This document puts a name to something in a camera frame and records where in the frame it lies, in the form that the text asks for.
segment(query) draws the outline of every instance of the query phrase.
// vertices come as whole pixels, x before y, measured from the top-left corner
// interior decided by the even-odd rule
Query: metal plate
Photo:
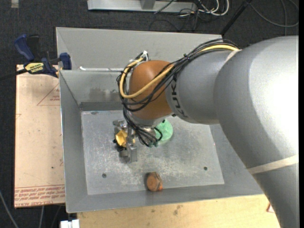
[[[82,112],[87,192],[90,195],[146,190],[146,173],[156,171],[164,188],[224,184],[210,127],[169,117],[172,138],[148,148],[139,143],[138,162],[119,160],[112,122],[122,111]]]

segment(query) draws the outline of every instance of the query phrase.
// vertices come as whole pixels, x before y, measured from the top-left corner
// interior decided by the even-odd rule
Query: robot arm
[[[148,61],[133,68],[130,95],[154,82],[136,97],[122,97],[127,117],[144,131],[171,112],[191,123],[220,123],[281,227],[298,227],[298,37],[243,50],[229,43],[204,48],[177,67]]]

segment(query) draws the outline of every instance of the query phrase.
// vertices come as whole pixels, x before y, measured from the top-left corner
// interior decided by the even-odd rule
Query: electrical cable
[[[164,7],[162,7],[160,10],[156,11],[154,14],[157,14],[161,11],[163,11],[164,9],[166,9],[171,3],[173,3],[174,0],[171,0],[168,2],[168,4],[166,4]]]
[[[203,51],[206,51],[206,50],[211,50],[211,49],[227,49],[227,50],[232,50],[232,51],[238,50],[237,48],[232,47],[232,46],[228,46],[228,45],[215,45],[215,46],[210,46],[210,47],[204,48],[204,49],[200,50],[197,53],[200,53],[200,52],[203,52]],[[126,98],[126,99],[131,99],[131,98],[135,98],[135,97],[139,96],[144,91],[146,91],[151,85],[155,84],[156,81],[158,81],[158,80],[162,79],[163,77],[165,77],[165,75],[171,70],[171,68],[174,67],[173,64],[170,65],[165,71],[163,71],[160,75],[158,75],[157,77],[155,77],[152,81],[150,81],[143,88],[141,88],[140,90],[138,90],[136,93],[134,93],[132,95],[126,95],[124,93],[124,91],[123,91],[124,79],[126,77],[126,74],[129,72],[130,68],[132,68],[135,65],[136,65],[136,63],[132,62],[131,64],[129,64],[125,68],[125,70],[123,71],[122,80],[120,82],[120,88],[119,88],[120,94],[121,94],[121,96],[123,98]]]
[[[43,213],[44,213],[44,206],[42,206],[42,209],[41,209],[41,215],[40,215],[40,221],[39,221],[38,228],[41,228],[41,226],[42,226]]]
[[[62,207],[62,206],[59,206],[59,208],[57,209],[57,212],[56,212],[56,214],[55,214],[55,216],[54,216],[54,218],[53,218],[53,221],[52,221],[52,224],[51,224],[51,227],[50,227],[50,228],[53,228],[53,226],[55,225],[55,222],[56,222],[56,219],[57,219],[57,216],[58,216],[58,214],[59,214],[59,211],[60,211],[61,207]]]
[[[199,57],[203,54],[210,53],[217,50],[239,50],[239,47],[237,47],[235,44],[233,44],[229,40],[225,39],[215,39],[203,44],[200,44],[195,49],[193,49],[189,54],[184,54],[184,57],[178,59],[175,62],[168,63],[163,69],[152,79],[148,84],[146,84],[142,89],[137,91],[136,93],[132,95],[127,95],[126,91],[126,81],[125,78],[127,74],[130,72],[130,70],[138,65],[141,61],[138,61],[140,58],[144,58],[144,53],[140,54],[133,62],[128,64],[125,69],[122,71],[122,73],[117,77],[117,83],[119,89],[121,88],[123,91],[119,90],[119,95],[123,104],[123,116],[127,122],[127,124],[134,130],[136,136],[138,137],[140,143],[151,147],[151,144],[156,145],[158,141],[162,138],[162,133],[160,133],[161,137],[157,139],[154,135],[146,131],[145,129],[141,128],[140,126],[137,126],[132,120],[131,116],[129,114],[132,114],[132,112],[140,111],[143,109],[147,104],[150,102],[156,100],[163,92],[164,90],[170,85],[170,82],[177,76],[177,74],[183,70],[183,68],[188,65],[189,61],[195,59],[196,57]],[[140,95],[140,92],[144,92],[147,87],[151,86],[156,81],[159,81],[155,88],[152,90],[152,92],[146,96],[145,98],[135,101],[134,98],[137,95]],[[137,108],[130,108],[129,106],[137,106],[140,105]]]
[[[219,0],[216,0],[216,3],[217,3],[217,8],[213,8],[213,9],[207,9],[206,6],[201,2],[201,0],[198,0],[200,5],[204,8],[203,9],[198,9],[199,12],[203,12],[203,13],[207,13],[207,14],[212,14],[214,16],[223,16],[225,15],[228,10],[229,10],[229,7],[230,7],[230,4],[229,4],[229,0],[225,0],[226,2],[226,9],[225,11],[223,11],[222,13],[217,13],[218,9],[219,9]]]
[[[292,0],[288,0],[288,1],[290,1],[290,2],[296,7],[296,10],[299,11],[299,7],[298,7]],[[263,16],[259,11],[257,11],[257,9],[256,9],[252,4],[250,4],[250,6],[253,8],[253,10],[254,10],[262,19],[266,20],[267,22],[269,22],[269,23],[271,23],[271,24],[273,24],[273,25],[276,25],[276,26],[279,26],[279,27],[284,27],[284,28],[290,28],[290,27],[297,26],[297,25],[299,24],[299,20],[298,20],[295,24],[293,24],[293,25],[287,25],[287,24],[282,25],[282,24],[275,23],[275,22],[269,20],[268,18],[266,18],[265,16]]]
[[[1,201],[2,201],[2,203],[3,203],[3,206],[4,206],[4,208],[5,208],[6,212],[7,212],[7,214],[9,215],[9,218],[10,218],[11,222],[14,224],[15,228],[19,228],[18,225],[17,225],[17,223],[16,223],[16,221],[14,220],[13,216],[11,215],[8,206],[6,205],[6,202],[5,202],[4,198],[3,198],[3,195],[2,195],[2,193],[1,193],[1,190],[0,190],[0,198],[1,198]]]

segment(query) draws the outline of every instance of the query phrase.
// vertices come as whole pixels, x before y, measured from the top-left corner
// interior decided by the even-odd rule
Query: gray carpet
[[[179,19],[176,15],[160,13],[87,11],[87,0],[19,0],[19,8],[11,8],[11,0],[0,0],[0,77],[13,73],[16,64],[25,62],[14,48],[13,41],[20,34],[40,35],[41,49],[56,52],[56,27],[78,27],[99,29],[179,31],[185,33],[219,34],[234,12],[244,0],[230,0],[227,15],[213,19],[202,15],[203,20],[195,18]],[[284,23],[284,10],[280,0],[254,0],[252,3],[269,19]],[[288,23],[297,21],[296,9],[285,1]],[[287,35],[298,35],[299,27],[287,29]],[[225,34],[242,48],[267,38],[283,36],[285,29],[274,26],[261,19],[249,6]],[[15,136],[15,78],[0,81],[0,190],[20,228],[38,227],[41,208],[12,208],[14,187],[14,136]],[[50,227],[58,206],[45,209],[42,227]],[[66,219],[64,208],[58,212],[57,219]],[[0,203],[0,227],[13,227],[4,206]]]

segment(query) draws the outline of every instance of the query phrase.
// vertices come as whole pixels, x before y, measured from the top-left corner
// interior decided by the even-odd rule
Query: cardboard box
[[[65,202],[59,80],[17,76],[14,207]]]

